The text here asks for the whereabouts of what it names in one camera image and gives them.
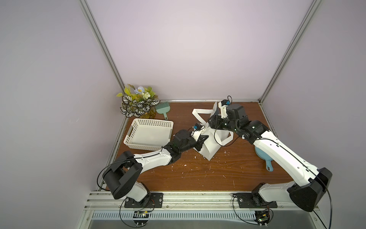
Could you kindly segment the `white insulated delivery bag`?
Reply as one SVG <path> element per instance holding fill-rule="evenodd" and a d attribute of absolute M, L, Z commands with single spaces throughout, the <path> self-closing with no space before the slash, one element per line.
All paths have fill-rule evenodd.
<path fill-rule="evenodd" d="M 218 102 L 214 103 L 212 109 L 193 109 L 192 114 L 199 124 L 205 125 L 205 130 L 201 135 L 209 135 L 209 138 L 204 142 L 203 148 L 198 153 L 210 161 L 222 146 L 228 146 L 234 138 L 234 133 L 228 130 L 212 129 L 209 126 L 208 121 L 205 121 L 201 117 L 201 115 L 210 115 L 210 117 L 212 115 L 219 115 L 220 109 L 218 107 Z"/>

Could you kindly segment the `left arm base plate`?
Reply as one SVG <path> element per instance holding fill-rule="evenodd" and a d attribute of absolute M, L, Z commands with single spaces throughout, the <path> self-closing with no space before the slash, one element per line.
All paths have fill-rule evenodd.
<path fill-rule="evenodd" d="M 132 209 L 132 208 L 162 208 L 163 205 L 164 194 L 160 192 L 148 193 L 141 201 L 136 201 L 133 198 L 126 198 L 124 203 L 124 208 Z"/>

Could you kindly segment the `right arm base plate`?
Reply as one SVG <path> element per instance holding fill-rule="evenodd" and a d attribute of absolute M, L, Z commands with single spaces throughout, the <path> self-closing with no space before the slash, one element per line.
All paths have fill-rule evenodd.
<path fill-rule="evenodd" d="M 266 202 L 260 196 L 252 193 L 236 193 L 239 208 L 247 209 L 276 209 L 278 205 L 275 201 Z"/>

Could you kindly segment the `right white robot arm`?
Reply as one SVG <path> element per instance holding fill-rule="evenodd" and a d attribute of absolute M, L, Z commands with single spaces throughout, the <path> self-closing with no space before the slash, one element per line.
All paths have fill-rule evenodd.
<path fill-rule="evenodd" d="M 259 184 L 252 191 L 256 207 L 271 202 L 291 202 L 300 209 L 312 212 L 328 192 L 332 173 L 327 168 L 317 168 L 283 144 L 262 122 L 249 120 L 243 106 L 223 100 L 220 111 L 214 112 L 208 123 L 215 130 L 228 130 L 263 151 L 280 165 L 292 178 L 282 184 Z"/>

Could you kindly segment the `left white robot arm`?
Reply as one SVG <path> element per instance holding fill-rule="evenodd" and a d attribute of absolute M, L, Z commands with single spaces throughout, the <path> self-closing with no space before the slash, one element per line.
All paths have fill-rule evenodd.
<path fill-rule="evenodd" d="M 138 182 L 139 176 L 151 169 L 175 163 L 183 152 L 193 148 L 201 149 L 208 138 L 208 135 L 194 138 L 193 132 L 183 129 L 157 151 L 145 154 L 125 151 L 105 169 L 102 179 L 114 199 L 129 198 L 145 206 L 151 199 L 151 192 L 144 184 Z"/>

